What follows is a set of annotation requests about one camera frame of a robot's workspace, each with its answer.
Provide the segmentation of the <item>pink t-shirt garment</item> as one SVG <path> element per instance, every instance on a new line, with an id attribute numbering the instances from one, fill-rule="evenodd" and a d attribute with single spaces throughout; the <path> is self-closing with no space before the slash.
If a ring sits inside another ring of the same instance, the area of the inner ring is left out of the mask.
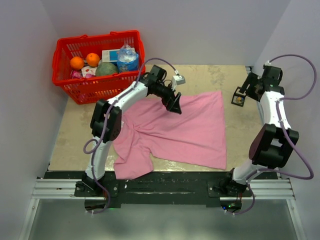
<path id="1" fill-rule="evenodd" d="M 224 102 L 221 91 L 180 98 L 182 113 L 169 112 L 155 98 L 144 98 L 122 116 L 113 142 L 113 167 L 120 180 L 154 170 L 150 156 L 224 170 L 227 166 Z"/>

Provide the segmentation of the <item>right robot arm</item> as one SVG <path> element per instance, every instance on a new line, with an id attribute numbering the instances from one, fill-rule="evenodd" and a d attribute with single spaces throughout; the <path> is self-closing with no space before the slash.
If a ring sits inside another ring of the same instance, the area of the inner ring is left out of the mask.
<path id="1" fill-rule="evenodd" d="M 264 65 L 261 76 L 249 73 L 242 86 L 235 90 L 231 103 L 242 107 L 246 98 L 260 103 L 263 126 L 249 148 L 247 161 L 232 170 L 232 179 L 223 183 L 223 192 L 230 197 L 263 170 L 274 170 L 286 165 L 299 133 L 287 120 L 282 98 L 284 88 L 280 85 L 283 71 L 279 67 Z"/>

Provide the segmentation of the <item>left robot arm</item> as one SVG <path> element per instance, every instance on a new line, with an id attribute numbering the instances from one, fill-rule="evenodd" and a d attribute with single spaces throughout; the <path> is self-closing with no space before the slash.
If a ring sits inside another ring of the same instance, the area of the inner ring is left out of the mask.
<path id="1" fill-rule="evenodd" d="M 149 95 L 161 98 L 167 111 L 181 114 L 181 93 L 175 93 L 176 87 L 186 83 L 185 77 L 177 70 L 171 78 L 170 84 L 163 80 L 167 71 L 153 65 L 151 71 L 139 75 L 127 89 L 108 100 L 97 101 L 90 122 L 93 139 L 83 147 L 85 154 L 90 154 L 91 160 L 82 177 L 86 191 L 92 196 L 99 196 L 104 190 L 100 181 L 105 175 L 105 165 L 108 151 L 113 141 L 119 136 L 122 127 L 122 116 L 133 104 Z M 92 150 L 87 150 L 89 143 L 93 143 Z"/>

